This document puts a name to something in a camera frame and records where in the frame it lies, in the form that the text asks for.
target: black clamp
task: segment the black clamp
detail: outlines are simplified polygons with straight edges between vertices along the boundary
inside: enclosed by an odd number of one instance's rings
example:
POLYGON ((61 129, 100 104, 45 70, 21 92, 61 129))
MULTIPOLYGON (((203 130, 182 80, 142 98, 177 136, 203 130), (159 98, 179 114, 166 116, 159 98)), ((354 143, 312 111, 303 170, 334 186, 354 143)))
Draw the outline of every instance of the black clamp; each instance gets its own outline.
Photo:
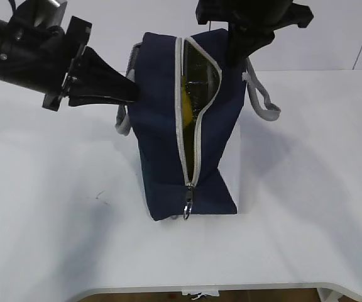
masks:
POLYGON ((275 30, 294 24, 306 28, 314 15, 293 0, 200 0, 196 17, 200 25, 229 23, 226 62, 233 66, 271 44, 275 30))

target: bag strap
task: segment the bag strap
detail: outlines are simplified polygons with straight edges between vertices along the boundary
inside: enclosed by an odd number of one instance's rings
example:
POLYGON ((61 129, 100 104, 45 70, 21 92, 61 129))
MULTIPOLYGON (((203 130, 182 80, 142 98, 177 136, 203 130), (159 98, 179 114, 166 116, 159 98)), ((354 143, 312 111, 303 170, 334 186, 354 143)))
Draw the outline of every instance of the bag strap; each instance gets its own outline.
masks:
MULTIPOLYGON (((132 48, 131 55, 129 56, 128 68, 126 69, 126 77, 133 82, 135 82, 135 63, 140 47, 141 43, 138 43, 132 48)), ((118 106, 116 130, 119 134, 124 135, 125 137, 131 131, 131 122, 125 105, 118 106)))
MULTIPOLYGON (((135 70, 131 69, 126 77, 135 82, 135 70)), ((124 135, 125 137, 131 131, 131 122, 129 120, 129 114, 126 111, 125 105, 119 105, 117 110, 117 121, 116 121, 116 130, 119 134, 124 135)))
POLYGON ((279 119, 281 110, 270 101, 268 91, 256 77, 250 58, 246 58, 246 72, 243 73, 243 81, 246 82, 248 96, 250 97, 251 105, 255 113, 266 121, 276 121, 279 119), (259 104, 256 90, 263 96, 263 103, 266 109, 263 109, 259 104))

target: black metal bracket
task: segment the black metal bracket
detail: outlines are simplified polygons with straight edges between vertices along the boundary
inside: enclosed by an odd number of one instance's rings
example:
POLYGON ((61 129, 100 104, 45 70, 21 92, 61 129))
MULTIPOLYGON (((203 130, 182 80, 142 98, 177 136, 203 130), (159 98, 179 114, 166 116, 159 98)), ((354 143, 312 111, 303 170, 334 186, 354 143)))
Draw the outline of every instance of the black metal bracket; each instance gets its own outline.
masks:
POLYGON ((229 23, 226 61, 236 65, 271 44, 275 30, 294 24, 306 28, 314 15, 308 6, 292 0, 200 0, 196 17, 200 25, 229 23))
POLYGON ((60 27, 66 0, 26 0, 0 20, 0 80, 45 94, 43 107, 130 104, 138 86, 87 47, 92 24, 72 17, 60 27))

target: yellow object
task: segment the yellow object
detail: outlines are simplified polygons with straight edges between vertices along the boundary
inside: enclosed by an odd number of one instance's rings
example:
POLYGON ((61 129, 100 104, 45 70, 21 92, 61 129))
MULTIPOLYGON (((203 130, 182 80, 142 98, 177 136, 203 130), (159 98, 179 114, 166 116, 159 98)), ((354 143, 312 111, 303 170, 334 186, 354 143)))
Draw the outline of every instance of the yellow object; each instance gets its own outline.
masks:
POLYGON ((193 119, 191 100, 185 88, 185 77, 182 77, 181 97, 182 97, 182 128, 185 129, 186 126, 192 123, 193 119))

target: navy blue bag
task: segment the navy blue bag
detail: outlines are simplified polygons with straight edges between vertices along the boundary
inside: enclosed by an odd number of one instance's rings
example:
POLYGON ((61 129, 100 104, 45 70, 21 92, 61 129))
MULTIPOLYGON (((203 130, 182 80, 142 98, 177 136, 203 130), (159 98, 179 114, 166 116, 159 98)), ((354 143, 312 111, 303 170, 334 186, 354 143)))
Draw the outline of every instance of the navy blue bag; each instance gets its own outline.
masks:
POLYGON ((117 128, 127 134, 130 124, 138 139, 146 202, 156 221, 237 213, 218 165, 247 83, 255 111, 266 120, 278 118, 280 110, 249 60, 233 68, 226 65, 227 39, 226 30, 184 40, 146 33, 133 49, 128 77, 139 85, 140 99, 128 107, 128 114, 119 109, 117 128), (260 108, 256 89, 268 110, 260 108))

